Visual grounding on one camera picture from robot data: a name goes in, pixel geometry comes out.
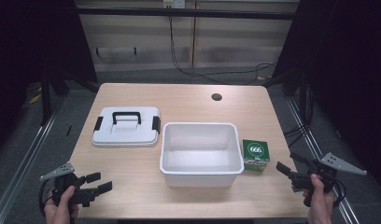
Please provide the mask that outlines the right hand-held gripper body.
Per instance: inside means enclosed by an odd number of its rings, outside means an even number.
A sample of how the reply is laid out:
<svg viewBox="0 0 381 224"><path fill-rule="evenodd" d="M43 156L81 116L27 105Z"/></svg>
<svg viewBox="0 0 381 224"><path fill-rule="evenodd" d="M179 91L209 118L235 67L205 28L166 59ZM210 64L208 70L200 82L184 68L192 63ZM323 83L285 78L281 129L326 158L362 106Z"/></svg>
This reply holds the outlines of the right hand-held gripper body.
<svg viewBox="0 0 381 224"><path fill-rule="evenodd" d="M338 171L351 173L354 175L367 175L365 170L361 170L355 165L340 159L332 153L327 153L320 160L307 159L305 166L307 168L307 172L305 174L295 172L290 173L289 179L292 186L296 189L312 190L314 186L312 185L310 179L311 174L316 174L320 177L320 180L324 185L325 192L331 191L337 183L336 176Z"/></svg>

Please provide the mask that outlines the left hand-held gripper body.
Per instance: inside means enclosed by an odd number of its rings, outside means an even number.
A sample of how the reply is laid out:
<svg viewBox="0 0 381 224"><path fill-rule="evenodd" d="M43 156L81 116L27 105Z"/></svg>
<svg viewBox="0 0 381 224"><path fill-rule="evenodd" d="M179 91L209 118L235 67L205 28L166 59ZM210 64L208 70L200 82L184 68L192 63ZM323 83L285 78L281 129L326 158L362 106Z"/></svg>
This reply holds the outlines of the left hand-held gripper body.
<svg viewBox="0 0 381 224"><path fill-rule="evenodd" d="M85 175L76 176L75 168L69 161L39 177L39 180L43 182L43 186L46 186L51 179L54 180L52 200L56 205L60 203L61 196L70 186L75 187L75 193L69 201L70 205L81 204L83 207L88 207L90 202L93 202L99 195L98 189L83 189L81 187L83 184L87 183Z"/></svg>

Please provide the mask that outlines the green cardboard box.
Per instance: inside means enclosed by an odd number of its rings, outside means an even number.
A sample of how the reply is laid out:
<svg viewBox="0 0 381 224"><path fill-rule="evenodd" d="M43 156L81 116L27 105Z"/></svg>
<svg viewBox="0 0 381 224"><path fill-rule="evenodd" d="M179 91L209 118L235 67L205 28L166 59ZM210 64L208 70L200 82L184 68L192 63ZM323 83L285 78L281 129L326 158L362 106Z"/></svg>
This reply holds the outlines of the green cardboard box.
<svg viewBox="0 0 381 224"><path fill-rule="evenodd" d="M242 144L245 169L263 172L270 161L268 144L247 139L244 139Z"/></svg>

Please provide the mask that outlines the white lid with black handle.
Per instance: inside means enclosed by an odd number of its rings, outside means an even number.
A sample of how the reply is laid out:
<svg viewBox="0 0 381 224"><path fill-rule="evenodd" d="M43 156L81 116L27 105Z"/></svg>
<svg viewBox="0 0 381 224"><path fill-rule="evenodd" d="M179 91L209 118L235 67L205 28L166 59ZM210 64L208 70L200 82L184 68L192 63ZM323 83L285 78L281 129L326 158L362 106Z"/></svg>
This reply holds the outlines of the white lid with black handle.
<svg viewBox="0 0 381 224"><path fill-rule="evenodd" d="M157 107L105 107L94 126L92 142L97 147L153 147L160 129Z"/></svg>

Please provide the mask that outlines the white plastic storage bin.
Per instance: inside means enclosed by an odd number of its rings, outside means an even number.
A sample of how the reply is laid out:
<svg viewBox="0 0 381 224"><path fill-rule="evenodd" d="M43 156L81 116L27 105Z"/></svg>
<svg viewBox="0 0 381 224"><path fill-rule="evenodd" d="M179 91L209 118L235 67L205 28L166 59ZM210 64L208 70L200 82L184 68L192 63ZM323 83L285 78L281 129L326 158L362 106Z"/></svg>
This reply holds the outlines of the white plastic storage bin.
<svg viewBox="0 0 381 224"><path fill-rule="evenodd" d="M231 123L169 122L162 133L160 170L169 187L229 187L244 171Z"/></svg>

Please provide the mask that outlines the person's left hand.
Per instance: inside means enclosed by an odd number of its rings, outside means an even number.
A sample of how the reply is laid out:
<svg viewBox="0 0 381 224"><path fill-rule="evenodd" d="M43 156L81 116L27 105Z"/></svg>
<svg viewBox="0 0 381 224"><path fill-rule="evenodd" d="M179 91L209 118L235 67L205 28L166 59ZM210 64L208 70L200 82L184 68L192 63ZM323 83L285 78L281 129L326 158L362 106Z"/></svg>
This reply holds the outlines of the person's left hand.
<svg viewBox="0 0 381 224"><path fill-rule="evenodd" d="M78 217L79 208L76 204L69 206L69 201L75 193L75 187L70 186L61 196L60 203L56 205L48 199L44 205L47 224L70 224L71 219Z"/></svg>

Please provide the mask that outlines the person's right hand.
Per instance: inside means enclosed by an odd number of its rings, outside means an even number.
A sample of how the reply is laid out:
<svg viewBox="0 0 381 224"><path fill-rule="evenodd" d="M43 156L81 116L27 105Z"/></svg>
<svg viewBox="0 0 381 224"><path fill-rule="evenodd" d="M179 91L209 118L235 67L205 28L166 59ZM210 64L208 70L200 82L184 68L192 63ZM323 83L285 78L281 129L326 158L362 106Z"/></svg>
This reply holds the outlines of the person's right hand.
<svg viewBox="0 0 381 224"><path fill-rule="evenodd" d="M324 185L317 175L311 174L310 179L314 186L314 192L307 189L303 192L305 198L311 197L307 223L332 224L334 195L332 192L324 192Z"/></svg>

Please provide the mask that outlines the black metal stand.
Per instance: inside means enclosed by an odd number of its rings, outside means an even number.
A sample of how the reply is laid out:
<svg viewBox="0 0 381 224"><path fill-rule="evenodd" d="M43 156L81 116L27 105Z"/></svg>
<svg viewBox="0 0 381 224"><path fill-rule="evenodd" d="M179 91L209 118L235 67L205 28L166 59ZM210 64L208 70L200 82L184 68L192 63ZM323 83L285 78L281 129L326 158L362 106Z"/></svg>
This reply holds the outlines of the black metal stand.
<svg viewBox="0 0 381 224"><path fill-rule="evenodd" d="M43 106L43 116L41 125L44 126L49 121L49 118L51 116L49 73L47 70L44 70L42 73L41 96Z"/></svg>

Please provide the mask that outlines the black curtain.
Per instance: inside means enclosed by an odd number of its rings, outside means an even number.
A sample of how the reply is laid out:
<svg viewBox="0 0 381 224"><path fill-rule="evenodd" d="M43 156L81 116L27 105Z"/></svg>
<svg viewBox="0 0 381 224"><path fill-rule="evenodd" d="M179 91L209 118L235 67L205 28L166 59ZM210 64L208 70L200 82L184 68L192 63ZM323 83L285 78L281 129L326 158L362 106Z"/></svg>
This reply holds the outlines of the black curtain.
<svg viewBox="0 0 381 224"><path fill-rule="evenodd" d="M47 79L56 92L67 80L96 82L75 0L0 0L0 147L29 84Z"/></svg>
<svg viewBox="0 0 381 224"><path fill-rule="evenodd" d="M381 0L299 0L274 76L307 79L381 187Z"/></svg>

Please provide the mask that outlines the yellow floor tape piece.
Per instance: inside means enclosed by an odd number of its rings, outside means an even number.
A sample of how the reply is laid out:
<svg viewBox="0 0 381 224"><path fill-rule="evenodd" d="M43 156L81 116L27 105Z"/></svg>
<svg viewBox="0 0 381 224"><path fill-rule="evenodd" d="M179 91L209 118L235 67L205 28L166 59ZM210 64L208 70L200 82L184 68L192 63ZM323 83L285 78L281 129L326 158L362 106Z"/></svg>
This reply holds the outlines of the yellow floor tape piece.
<svg viewBox="0 0 381 224"><path fill-rule="evenodd" d="M30 101L28 102L29 105L32 105L34 104L35 102L38 101L38 99L41 97L42 95L42 88L39 88L37 90L37 92L35 93L35 95L30 99Z"/></svg>

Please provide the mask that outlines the black horizontal frame bar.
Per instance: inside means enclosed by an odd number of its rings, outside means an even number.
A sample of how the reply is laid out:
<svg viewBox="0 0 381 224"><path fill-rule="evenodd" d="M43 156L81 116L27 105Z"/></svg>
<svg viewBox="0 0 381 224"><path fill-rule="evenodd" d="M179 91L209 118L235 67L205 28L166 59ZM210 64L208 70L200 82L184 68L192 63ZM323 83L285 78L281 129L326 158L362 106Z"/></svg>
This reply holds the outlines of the black horizontal frame bar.
<svg viewBox="0 0 381 224"><path fill-rule="evenodd" d="M77 7L76 12L78 14L88 15L163 16L283 21L291 21L296 18L295 13L288 12L259 12L181 8Z"/></svg>

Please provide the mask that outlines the white wall power outlet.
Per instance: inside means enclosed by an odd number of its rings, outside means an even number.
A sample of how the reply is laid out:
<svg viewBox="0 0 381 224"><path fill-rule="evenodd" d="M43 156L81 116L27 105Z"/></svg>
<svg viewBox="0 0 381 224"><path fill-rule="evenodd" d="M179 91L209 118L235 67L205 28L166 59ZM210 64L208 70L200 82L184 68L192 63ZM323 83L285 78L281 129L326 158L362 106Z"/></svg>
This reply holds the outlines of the white wall power outlet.
<svg viewBox="0 0 381 224"><path fill-rule="evenodd" d="M184 9L186 7L185 0L162 0L164 8L179 8Z"/></svg>

